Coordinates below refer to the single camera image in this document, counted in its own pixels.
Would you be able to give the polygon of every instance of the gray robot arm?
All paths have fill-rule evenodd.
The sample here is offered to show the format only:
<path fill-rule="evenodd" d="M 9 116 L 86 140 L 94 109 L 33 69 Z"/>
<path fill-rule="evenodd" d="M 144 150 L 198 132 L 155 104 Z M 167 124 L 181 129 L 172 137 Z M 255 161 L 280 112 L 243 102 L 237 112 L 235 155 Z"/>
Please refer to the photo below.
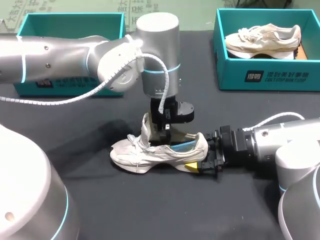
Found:
<path fill-rule="evenodd" d="M 103 83 L 101 88 L 124 92 L 142 72 L 143 91 L 151 98 L 152 122 L 161 132 L 162 143 L 169 144 L 170 124 L 188 123 L 194 119 L 193 105 L 176 101 L 181 84 L 179 20 L 173 14 L 156 12 L 140 17 L 136 26 L 133 34 L 113 41 L 101 36 L 80 39 L 2 36 L 0 83 L 94 77 Z M 56 103 L 7 97 L 0 97 L 0 100 L 59 105 L 82 98 Z"/>

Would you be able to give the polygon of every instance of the sneaker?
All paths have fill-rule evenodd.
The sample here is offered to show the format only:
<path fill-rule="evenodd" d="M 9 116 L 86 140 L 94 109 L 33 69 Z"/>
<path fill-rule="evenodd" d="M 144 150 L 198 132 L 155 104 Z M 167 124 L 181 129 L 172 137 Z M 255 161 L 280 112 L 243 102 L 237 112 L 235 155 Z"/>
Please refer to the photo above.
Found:
<path fill-rule="evenodd" d="M 301 43 L 301 29 L 278 27 L 273 24 L 242 28 L 238 33 L 225 37 L 225 46 L 229 53 L 250 59 L 264 54 L 274 59 L 294 59 L 294 51 Z"/>
<path fill-rule="evenodd" d="M 110 152 L 112 161 L 120 168 L 138 174 L 144 174 L 161 163 L 170 164 L 180 171 L 190 172 L 185 164 L 202 161 L 208 154 L 208 143 L 202 133 L 185 134 L 173 129 L 173 139 L 189 142 L 173 146 L 151 146 L 150 142 L 159 137 L 152 129 L 150 114 L 146 113 L 143 116 L 139 137 L 129 134 L 127 139 L 112 145 L 113 149 Z"/>

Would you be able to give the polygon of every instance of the black table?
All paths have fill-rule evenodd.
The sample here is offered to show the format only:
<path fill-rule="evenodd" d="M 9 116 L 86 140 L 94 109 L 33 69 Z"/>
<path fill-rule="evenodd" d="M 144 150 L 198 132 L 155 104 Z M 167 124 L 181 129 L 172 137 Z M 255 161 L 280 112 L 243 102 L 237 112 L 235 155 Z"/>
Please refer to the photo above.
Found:
<path fill-rule="evenodd" d="M 177 98 L 193 103 L 195 118 L 179 129 L 209 133 L 251 127 L 280 112 L 319 115 L 318 93 L 220 91 L 212 34 L 181 32 Z M 0 95 L 18 97 L 12 85 L 1 85 Z M 123 98 L 51 107 L 0 102 L 0 122 L 36 142 L 56 166 L 77 203 L 79 240 L 283 240 L 272 177 L 243 168 L 225 169 L 220 181 L 171 167 L 135 175 L 111 164 L 110 146 L 139 134 L 149 104 L 140 82 Z"/>

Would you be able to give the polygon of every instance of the metal cylinder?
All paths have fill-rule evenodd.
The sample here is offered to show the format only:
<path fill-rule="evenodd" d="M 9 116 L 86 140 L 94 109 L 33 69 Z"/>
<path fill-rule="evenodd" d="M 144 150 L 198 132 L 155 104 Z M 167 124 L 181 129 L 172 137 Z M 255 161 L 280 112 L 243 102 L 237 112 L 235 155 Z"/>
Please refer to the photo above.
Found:
<path fill-rule="evenodd" d="M 77 240 L 75 203 L 46 154 L 0 125 L 0 239 Z"/>
<path fill-rule="evenodd" d="M 79 220 L 75 203 L 51 166 L 48 193 L 36 214 L 7 240 L 77 240 Z"/>
<path fill-rule="evenodd" d="M 319 166 L 282 195 L 278 218 L 286 240 L 318 240 L 320 236 Z"/>
<path fill-rule="evenodd" d="M 167 97 L 175 96 L 179 87 L 180 33 L 178 18 L 167 12 L 154 12 L 141 16 L 136 22 L 134 38 L 143 41 L 143 53 L 160 58 L 169 72 L 169 91 Z M 144 93 L 160 99 L 165 88 L 164 72 L 159 63 L 145 58 L 142 83 Z"/>
<path fill-rule="evenodd" d="M 257 160 L 274 161 L 276 151 L 292 140 L 320 141 L 320 118 L 257 127 L 253 139 Z"/>

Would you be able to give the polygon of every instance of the teal shoe box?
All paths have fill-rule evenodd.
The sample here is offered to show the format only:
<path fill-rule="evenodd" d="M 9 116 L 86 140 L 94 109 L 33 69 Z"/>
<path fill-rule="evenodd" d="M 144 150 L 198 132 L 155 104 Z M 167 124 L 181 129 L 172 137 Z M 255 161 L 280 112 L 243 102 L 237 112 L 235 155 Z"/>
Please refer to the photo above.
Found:
<path fill-rule="evenodd" d="M 307 60 L 228 57 L 225 36 L 269 23 L 299 25 Z M 221 90 L 320 91 L 320 23 L 313 10 L 218 9 L 213 49 Z"/>
<path fill-rule="evenodd" d="M 122 38 L 126 34 L 125 16 L 115 13 L 29 13 L 18 32 L 18 36 L 56 37 L 79 39 L 102 36 L 109 40 Z M 72 77 L 14 84 L 20 96 L 66 97 L 79 96 L 100 84 L 93 77 Z M 95 96 L 122 96 L 122 92 L 102 89 Z"/>

